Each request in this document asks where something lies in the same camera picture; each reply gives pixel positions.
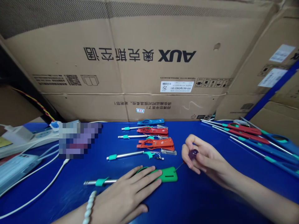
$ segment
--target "beaded bracelet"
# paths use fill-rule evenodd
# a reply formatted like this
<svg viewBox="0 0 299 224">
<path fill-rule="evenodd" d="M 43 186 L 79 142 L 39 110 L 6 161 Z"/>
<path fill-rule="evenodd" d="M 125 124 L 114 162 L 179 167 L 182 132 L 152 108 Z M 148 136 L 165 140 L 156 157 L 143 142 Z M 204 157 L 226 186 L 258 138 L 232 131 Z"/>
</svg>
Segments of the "beaded bracelet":
<svg viewBox="0 0 299 224">
<path fill-rule="evenodd" d="M 94 200 L 94 197 L 96 196 L 96 194 L 97 194 L 97 191 L 93 191 L 91 193 L 91 195 L 89 196 L 89 200 L 88 200 L 88 203 L 87 203 L 87 206 L 86 206 L 86 212 L 84 214 L 85 218 L 84 218 L 82 224 L 88 224 L 89 223 L 91 208 L 93 207 L 93 200 Z"/>
</svg>

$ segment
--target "cardboard box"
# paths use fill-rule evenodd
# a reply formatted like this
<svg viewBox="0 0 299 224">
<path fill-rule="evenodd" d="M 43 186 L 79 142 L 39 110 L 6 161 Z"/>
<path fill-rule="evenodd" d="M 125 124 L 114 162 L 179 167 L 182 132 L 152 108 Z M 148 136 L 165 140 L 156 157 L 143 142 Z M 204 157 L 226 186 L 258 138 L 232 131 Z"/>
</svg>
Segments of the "cardboard box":
<svg viewBox="0 0 299 224">
<path fill-rule="evenodd" d="M 10 86 L 0 86 L 0 124 L 21 126 L 42 113 Z M 0 136 L 6 130 L 0 126 Z"/>
<path fill-rule="evenodd" d="M 251 120 L 259 128 L 289 138 L 299 146 L 299 109 L 268 102 Z"/>
<path fill-rule="evenodd" d="M 262 97 L 263 95 L 226 95 L 216 109 L 215 120 L 244 117 Z"/>
<path fill-rule="evenodd" d="M 16 1 L 0 7 L 6 9 L 2 41 L 39 91 L 167 95 L 225 93 L 278 9 L 251 0 Z"/>
<path fill-rule="evenodd" d="M 299 108 L 299 71 L 275 93 L 271 101 Z"/>
<path fill-rule="evenodd" d="M 273 84 L 269 83 L 271 77 L 272 81 L 279 80 L 279 73 L 283 72 L 280 69 L 288 70 L 299 59 L 299 6 L 296 2 L 297 5 L 290 4 L 294 7 L 283 8 L 272 19 L 231 84 L 229 94 L 265 94 Z M 267 80 L 268 85 L 259 86 L 262 80 Z"/>
<path fill-rule="evenodd" d="M 223 96 L 45 94 L 66 120 L 166 121 L 209 119 Z"/>
</svg>

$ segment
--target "blue metal frame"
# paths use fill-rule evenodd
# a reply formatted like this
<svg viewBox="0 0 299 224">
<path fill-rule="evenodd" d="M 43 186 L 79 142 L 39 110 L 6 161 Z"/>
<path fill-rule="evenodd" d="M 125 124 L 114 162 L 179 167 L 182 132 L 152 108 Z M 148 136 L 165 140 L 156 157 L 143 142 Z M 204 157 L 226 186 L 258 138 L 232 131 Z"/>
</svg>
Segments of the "blue metal frame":
<svg viewBox="0 0 299 224">
<path fill-rule="evenodd" d="M 299 60 L 287 71 L 287 73 L 266 93 L 266 95 L 249 111 L 245 116 L 246 120 L 250 120 L 259 112 L 266 103 L 299 69 Z"/>
</svg>

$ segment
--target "hand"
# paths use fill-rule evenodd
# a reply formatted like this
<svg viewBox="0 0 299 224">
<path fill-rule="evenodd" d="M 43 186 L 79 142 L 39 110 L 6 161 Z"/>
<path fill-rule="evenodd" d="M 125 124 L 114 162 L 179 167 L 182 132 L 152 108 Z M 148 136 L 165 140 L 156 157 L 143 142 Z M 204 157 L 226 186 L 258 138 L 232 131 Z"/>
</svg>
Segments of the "hand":
<svg viewBox="0 0 299 224">
<path fill-rule="evenodd" d="M 188 154 L 193 149 L 199 153 L 191 161 Z M 197 174 L 202 170 L 220 186 L 231 191 L 235 191 L 236 181 L 242 176 L 213 146 L 193 134 L 188 136 L 182 146 L 182 158 L 191 170 Z"/>
<path fill-rule="evenodd" d="M 162 171 L 148 175 L 155 170 L 152 166 L 135 175 L 141 168 L 132 169 L 95 198 L 91 223 L 125 224 L 148 212 L 147 206 L 140 203 L 161 184 L 161 179 L 154 180 Z"/>
</svg>

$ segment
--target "white power strip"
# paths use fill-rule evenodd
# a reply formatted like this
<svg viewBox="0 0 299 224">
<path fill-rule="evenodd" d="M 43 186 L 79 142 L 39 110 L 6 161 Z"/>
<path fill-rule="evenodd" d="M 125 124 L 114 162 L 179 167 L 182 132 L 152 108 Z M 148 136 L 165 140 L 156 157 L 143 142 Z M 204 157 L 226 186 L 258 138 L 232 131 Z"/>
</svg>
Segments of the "white power strip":
<svg viewBox="0 0 299 224">
<path fill-rule="evenodd" d="M 23 145 L 11 144 L 0 148 L 0 159 L 18 152 L 22 152 L 30 146 L 32 146 L 32 148 L 36 148 L 54 141 L 58 141 L 58 136 L 58 131 L 54 132 L 53 130 L 36 133 L 29 142 Z"/>
</svg>

